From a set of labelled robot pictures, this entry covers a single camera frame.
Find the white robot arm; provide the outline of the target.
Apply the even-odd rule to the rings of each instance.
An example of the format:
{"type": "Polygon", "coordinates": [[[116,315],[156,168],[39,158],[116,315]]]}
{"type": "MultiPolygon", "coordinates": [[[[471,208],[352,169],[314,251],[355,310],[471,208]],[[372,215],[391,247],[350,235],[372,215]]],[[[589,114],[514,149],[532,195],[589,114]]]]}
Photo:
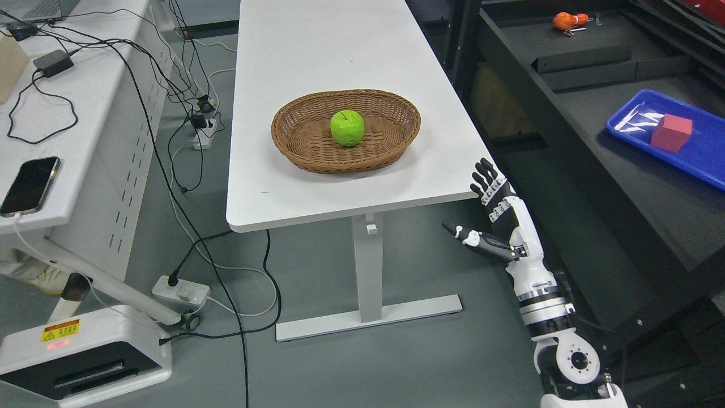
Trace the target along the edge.
{"type": "Polygon", "coordinates": [[[623,390],[602,369],[595,348],[577,333],[578,317],[565,274],[529,280],[508,270],[519,312],[535,343],[534,367],[544,394],[541,407],[626,407],[623,390]]]}

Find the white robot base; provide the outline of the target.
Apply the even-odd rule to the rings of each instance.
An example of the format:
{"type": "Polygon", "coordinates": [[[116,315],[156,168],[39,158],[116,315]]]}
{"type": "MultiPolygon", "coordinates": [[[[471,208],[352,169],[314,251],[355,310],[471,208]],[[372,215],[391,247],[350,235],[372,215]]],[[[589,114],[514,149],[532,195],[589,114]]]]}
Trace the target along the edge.
{"type": "Polygon", "coordinates": [[[129,305],[62,318],[5,336],[2,382],[59,407],[92,405],[171,377],[167,336],[129,305]]]}

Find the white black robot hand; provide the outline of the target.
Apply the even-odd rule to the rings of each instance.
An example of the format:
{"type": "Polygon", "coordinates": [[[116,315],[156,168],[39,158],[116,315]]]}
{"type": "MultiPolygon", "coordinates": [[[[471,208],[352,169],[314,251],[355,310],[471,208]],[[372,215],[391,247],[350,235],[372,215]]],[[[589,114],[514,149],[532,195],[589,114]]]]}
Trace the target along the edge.
{"type": "Polygon", "coordinates": [[[532,217],[510,181],[484,158],[476,163],[472,176],[470,188],[485,209],[491,232],[453,222],[443,222],[443,228],[465,248],[503,263],[516,292],[556,286],[552,272],[544,266],[544,251],[532,217]]]}

